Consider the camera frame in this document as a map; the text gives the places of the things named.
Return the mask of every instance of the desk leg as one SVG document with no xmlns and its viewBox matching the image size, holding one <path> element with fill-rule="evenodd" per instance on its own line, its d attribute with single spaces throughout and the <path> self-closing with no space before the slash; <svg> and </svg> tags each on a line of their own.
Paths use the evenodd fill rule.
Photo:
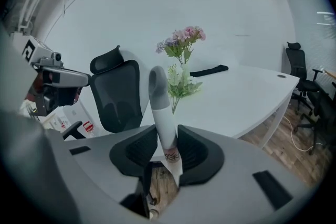
<svg viewBox="0 0 336 224">
<path fill-rule="evenodd" d="M 268 129 L 267 133 L 265 134 L 265 136 L 262 138 L 262 140 L 259 143 L 260 148 L 263 148 L 267 144 L 268 140 L 272 137 L 275 130 L 279 126 L 279 124 L 280 124 L 280 122 L 283 118 L 283 115 L 285 114 L 285 112 L 287 110 L 287 107 L 288 107 L 291 96 L 292 96 L 292 94 L 290 94 L 287 97 L 287 99 L 282 103 L 282 105 L 279 107 L 278 113 L 276 114 L 270 128 Z"/>
</svg>

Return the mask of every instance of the chair armrest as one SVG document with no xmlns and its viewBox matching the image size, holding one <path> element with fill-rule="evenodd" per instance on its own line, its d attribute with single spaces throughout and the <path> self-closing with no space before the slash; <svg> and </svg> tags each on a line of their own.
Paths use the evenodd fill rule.
<svg viewBox="0 0 336 224">
<path fill-rule="evenodd" d="M 316 79 L 318 73 L 323 73 L 323 71 L 317 69 L 313 69 L 313 71 L 315 72 L 313 81 Z"/>
<path fill-rule="evenodd" d="M 63 139 L 65 140 L 69 136 L 73 136 L 76 139 L 84 139 L 86 138 L 80 132 L 77 131 L 78 127 L 80 127 L 83 123 L 81 121 L 75 122 L 72 126 L 67 128 L 63 133 Z"/>
</svg>

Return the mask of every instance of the office chair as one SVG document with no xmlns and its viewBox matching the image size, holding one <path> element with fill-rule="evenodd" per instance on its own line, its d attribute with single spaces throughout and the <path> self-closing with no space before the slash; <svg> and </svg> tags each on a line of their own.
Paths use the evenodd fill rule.
<svg viewBox="0 0 336 224">
<path fill-rule="evenodd" d="M 314 83 L 318 73 L 323 73 L 321 70 L 313 69 L 315 72 L 313 81 L 307 80 L 307 69 L 306 69 L 306 57 L 303 50 L 300 50 L 301 45 L 299 43 L 289 43 L 288 48 L 286 49 L 286 54 L 288 56 L 290 66 L 291 66 L 291 75 L 300 78 L 300 81 L 297 85 L 300 95 L 293 93 L 292 99 L 298 100 L 298 107 L 295 111 L 295 114 L 299 114 L 300 103 L 303 103 L 310 109 L 309 115 L 312 115 L 312 108 L 306 102 L 307 92 L 318 92 L 319 87 Z"/>
<path fill-rule="evenodd" d="M 302 114 L 300 118 L 302 120 L 303 118 L 307 119 L 309 123 L 298 124 L 294 128 L 294 133 L 298 131 L 298 128 L 309 128 L 313 130 L 314 142 L 313 148 L 309 151 L 309 155 L 311 155 L 315 149 L 318 135 L 322 136 L 325 141 L 324 147 L 336 141 L 336 104 L 321 87 L 319 88 L 320 91 L 318 93 L 307 93 L 309 100 L 311 100 L 314 105 L 314 115 L 319 116 L 318 120 L 315 122 L 306 114 Z"/>
<path fill-rule="evenodd" d="M 125 61 L 117 46 L 94 58 L 90 64 L 90 86 L 99 119 L 105 130 L 119 133 L 140 127 L 139 65 Z"/>
</svg>

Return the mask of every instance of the purple flower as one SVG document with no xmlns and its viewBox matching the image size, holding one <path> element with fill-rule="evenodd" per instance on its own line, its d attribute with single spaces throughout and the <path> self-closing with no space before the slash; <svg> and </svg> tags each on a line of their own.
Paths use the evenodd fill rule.
<svg viewBox="0 0 336 224">
<path fill-rule="evenodd" d="M 184 42 L 187 38 L 190 38 L 190 34 L 185 30 L 178 30 L 174 32 L 173 39 L 179 39 Z"/>
<path fill-rule="evenodd" d="M 165 44 L 164 44 L 164 42 L 162 41 L 162 42 L 159 42 L 157 45 L 156 45 L 156 53 L 157 54 L 160 54 L 160 53 L 162 53 L 163 51 L 164 51 L 164 47 L 165 47 Z"/>
<path fill-rule="evenodd" d="M 169 37 L 169 38 L 166 39 L 166 41 L 164 43 L 165 43 L 166 46 L 174 46 L 174 45 L 176 45 L 177 40 Z"/>
<path fill-rule="evenodd" d="M 193 36 L 195 34 L 195 28 L 193 26 L 186 27 L 184 31 L 188 32 L 190 36 Z"/>
</svg>

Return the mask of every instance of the black strip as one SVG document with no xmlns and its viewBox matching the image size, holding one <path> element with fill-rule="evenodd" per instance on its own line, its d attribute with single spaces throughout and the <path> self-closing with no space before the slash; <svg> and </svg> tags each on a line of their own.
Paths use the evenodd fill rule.
<svg viewBox="0 0 336 224">
<path fill-rule="evenodd" d="M 226 70 L 229 70 L 227 66 L 219 65 L 214 68 L 205 69 L 203 71 L 190 72 L 190 76 L 197 78 L 197 77 L 206 76 L 206 75 L 210 75 L 210 74 L 214 74 L 214 73 L 218 73 L 218 72 L 222 72 Z"/>
<path fill-rule="evenodd" d="M 77 154 L 80 154 L 80 153 L 83 153 L 89 150 L 91 149 L 88 146 L 80 146 L 80 147 L 72 148 L 69 151 L 72 155 L 77 155 Z"/>
<path fill-rule="evenodd" d="M 269 171 L 257 172 L 252 175 L 275 210 L 293 199 Z"/>
</svg>

